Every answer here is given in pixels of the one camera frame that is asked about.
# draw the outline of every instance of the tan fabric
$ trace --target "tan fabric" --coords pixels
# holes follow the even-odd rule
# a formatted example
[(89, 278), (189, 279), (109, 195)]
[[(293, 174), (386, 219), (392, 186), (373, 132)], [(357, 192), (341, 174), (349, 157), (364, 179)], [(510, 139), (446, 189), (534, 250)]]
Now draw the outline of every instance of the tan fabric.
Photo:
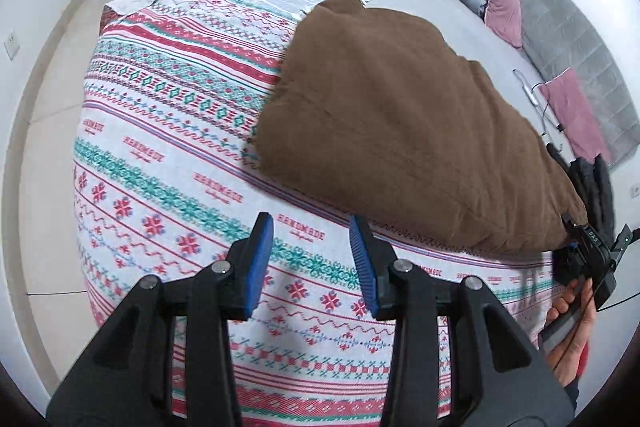
[(540, 137), (424, 19), (327, 0), (298, 26), (257, 126), (260, 169), (455, 248), (551, 250), (580, 198)]

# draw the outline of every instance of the hand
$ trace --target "hand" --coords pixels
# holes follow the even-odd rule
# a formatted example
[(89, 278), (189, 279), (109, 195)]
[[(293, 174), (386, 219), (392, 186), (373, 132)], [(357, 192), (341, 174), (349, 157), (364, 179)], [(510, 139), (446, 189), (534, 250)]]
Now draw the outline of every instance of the hand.
[[(551, 309), (546, 314), (545, 325), (556, 320), (560, 314), (569, 311), (569, 305), (575, 299), (574, 288), (577, 284), (577, 279), (571, 281), (569, 286), (554, 300)], [(591, 331), (593, 331), (596, 321), (596, 304), (591, 296), (593, 296), (593, 280), (587, 279), (580, 294), (582, 319), (564, 340), (546, 356), (546, 363), (551, 367), (563, 387), (575, 380), (582, 350), (591, 336)]]

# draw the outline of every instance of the floor tile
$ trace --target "floor tile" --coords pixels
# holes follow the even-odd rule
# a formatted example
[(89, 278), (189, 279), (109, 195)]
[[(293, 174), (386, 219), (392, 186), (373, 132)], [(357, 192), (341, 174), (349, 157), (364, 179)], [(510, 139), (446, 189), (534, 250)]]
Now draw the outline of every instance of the floor tile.
[(73, 213), (73, 143), (81, 107), (30, 125), (20, 179), (20, 249), (28, 293), (83, 291)]
[(74, 14), (44, 74), (31, 122), (83, 102), (84, 74), (98, 39), (102, 8), (108, 1), (84, 0)]
[(84, 293), (32, 295), (33, 318), (53, 368), (62, 379), (98, 330)]

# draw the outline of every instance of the electrical outlet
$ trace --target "electrical outlet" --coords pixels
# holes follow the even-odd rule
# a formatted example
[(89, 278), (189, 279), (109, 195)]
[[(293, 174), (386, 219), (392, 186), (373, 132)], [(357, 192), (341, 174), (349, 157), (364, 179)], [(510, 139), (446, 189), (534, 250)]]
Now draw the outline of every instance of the electrical outlet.
[(4, 49), (6, 54), (9, 55), (9, 59), (14, 60), (15, 54), (20, 49), (20, 42), (18, 42), (18, 35), (15, 34), (15, 30), (11, 30), (9, 36), (4, 40)]

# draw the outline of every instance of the screw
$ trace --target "screw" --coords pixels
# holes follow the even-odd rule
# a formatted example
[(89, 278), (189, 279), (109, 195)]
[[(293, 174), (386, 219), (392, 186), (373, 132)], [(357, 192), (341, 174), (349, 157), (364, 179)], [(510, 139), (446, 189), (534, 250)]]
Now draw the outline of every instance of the screw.
[(472, 275), (465, 279), (465, 286), (470, 290), (479, 290), (482, 287), (482, 281), (478, 277)]
[(402, 273), (411, 271), (413, 267), (414, 264), (411, 261), (407, 261), (406, 259), (396, 259), (394, 261), (394, 268)]
[(140, 287), (143, 290), (152, 290), (158, 285), (158, 281), (159, 279), (155, 275), (145, 275), (140, 281)]
[(211, 265), (211, 269), (213, 273), (223, 274), (231, 270), (231, 263), (225, 259), (221, 259), (220, 261), (215, 261), (215, 263)]

